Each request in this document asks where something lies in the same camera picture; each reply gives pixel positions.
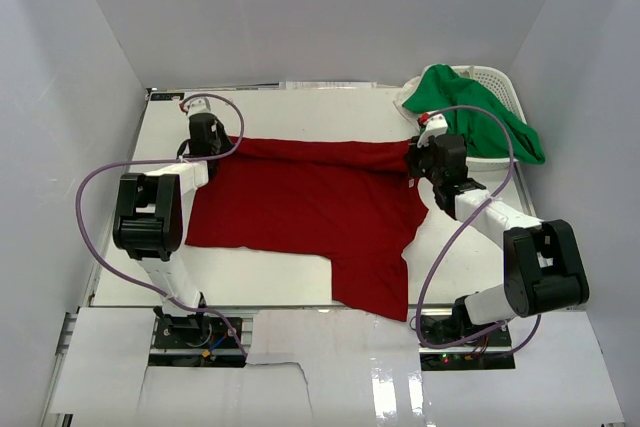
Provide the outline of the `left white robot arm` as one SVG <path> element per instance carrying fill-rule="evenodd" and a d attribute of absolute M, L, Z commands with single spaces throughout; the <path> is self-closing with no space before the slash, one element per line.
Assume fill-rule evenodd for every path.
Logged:
<path fill-rule="evenodd" d="M 232 149 L 219 119 L 211 113 L 189 118 L 189 138 L 181 161 L 147 173 L 121 176 L 115 209 L 113 241 L 146 272 L 159 290 L 154 309 L 171 330 L 189 337 L 205 336 L 210 322 L 202 310 L 204 294 L 187 272 L 179 248 L 185 243 L 196 192 L 217 174 L 213 157 Z"/>

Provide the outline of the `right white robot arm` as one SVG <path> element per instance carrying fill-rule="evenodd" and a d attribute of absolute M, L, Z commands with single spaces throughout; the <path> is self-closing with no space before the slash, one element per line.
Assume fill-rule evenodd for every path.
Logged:
<path fill-rule="evenodd" d="M 461 346 L 515 317 L 539 317 L 589 300 L 590 287 L 571 225 L 561 219 L 544 221 L 527 215 L 471 178 L 461 136 L 414 137 L 405 162 L 412 178 L 431 183 L 437 206 L 459 224 L 436 257 L 429 278 L 468 227 L 492 241 L 503 256 L 501 284 L 458 298 L 450 316 L 429 327 L 418 325 L 421 346 Z"/>

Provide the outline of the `red t shirt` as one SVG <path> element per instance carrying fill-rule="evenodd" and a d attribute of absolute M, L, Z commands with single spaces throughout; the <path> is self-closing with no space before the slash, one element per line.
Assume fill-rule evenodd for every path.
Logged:
<path fill-rule="evenodd" d="M 406 140 L 245 138 L 197 191 L 186 243 L 324 257 L 333 300 L 405 321 L 403 252 L 428 213 L 408 150 Z"/>

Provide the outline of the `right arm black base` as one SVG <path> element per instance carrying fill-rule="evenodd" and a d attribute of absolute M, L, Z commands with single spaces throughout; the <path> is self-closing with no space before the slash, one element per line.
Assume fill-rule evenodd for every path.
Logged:
<path fill-rule="evenodd" d="M 482 330 L 483 326 L 471 327 L 470 332 L 457 331 L 445 315 L 422 315 L 420 330 L 425 340 L 434 345 L 458 341 L 461 337 Z M 420 365 L 426 372 L 463 372 L 514 370 L 516 362 L 511 353 L 512 338 L 507 327 L 465 343 L 444 348 L 419 348 Z"/>

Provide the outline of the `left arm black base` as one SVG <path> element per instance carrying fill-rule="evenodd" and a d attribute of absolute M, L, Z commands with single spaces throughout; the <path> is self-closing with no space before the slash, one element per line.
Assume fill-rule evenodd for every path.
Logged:
<path fill-rule="evenodd" d="M 243 368 L 245 357 L 238 343 L 243 336 L 243 319 L 190 314 L 177 317 L 165 314 L 161 307 L 156 316 L 148 364 L 152 367 Z"/>

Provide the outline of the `green t shirt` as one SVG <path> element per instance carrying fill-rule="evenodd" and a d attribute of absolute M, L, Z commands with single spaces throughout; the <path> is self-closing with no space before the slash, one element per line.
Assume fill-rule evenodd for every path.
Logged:
<path fill-rule="evenodd" d="M 424 103 L 427 112 L 444 110 L 448 132 L 463 137 L 467 155 L 483 159 L 507 158 L 542 165 L 546 161 L 537 132 L 480 82 L 464 78 L 445 64 L 424 71 L 414 96 L 405 103 Z"/>

